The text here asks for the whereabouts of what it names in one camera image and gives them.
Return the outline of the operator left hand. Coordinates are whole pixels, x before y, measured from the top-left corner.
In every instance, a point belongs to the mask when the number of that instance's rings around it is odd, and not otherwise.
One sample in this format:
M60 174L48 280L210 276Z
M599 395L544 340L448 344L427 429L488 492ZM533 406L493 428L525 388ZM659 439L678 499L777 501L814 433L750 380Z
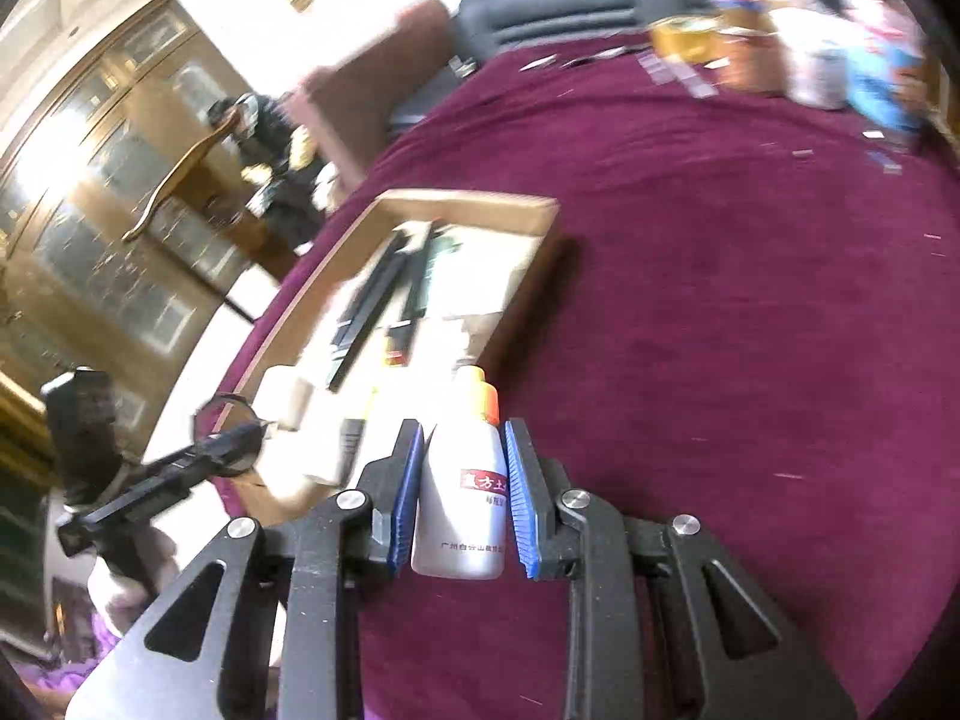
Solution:
M148 551L149 577L156 592L162 592L179 573L176 543L158 528L148 527L137 536L137 546ZM117 574L102 557L94 561L86 586L96 613L117 637L124 637L151 603L151 593L140 582Z

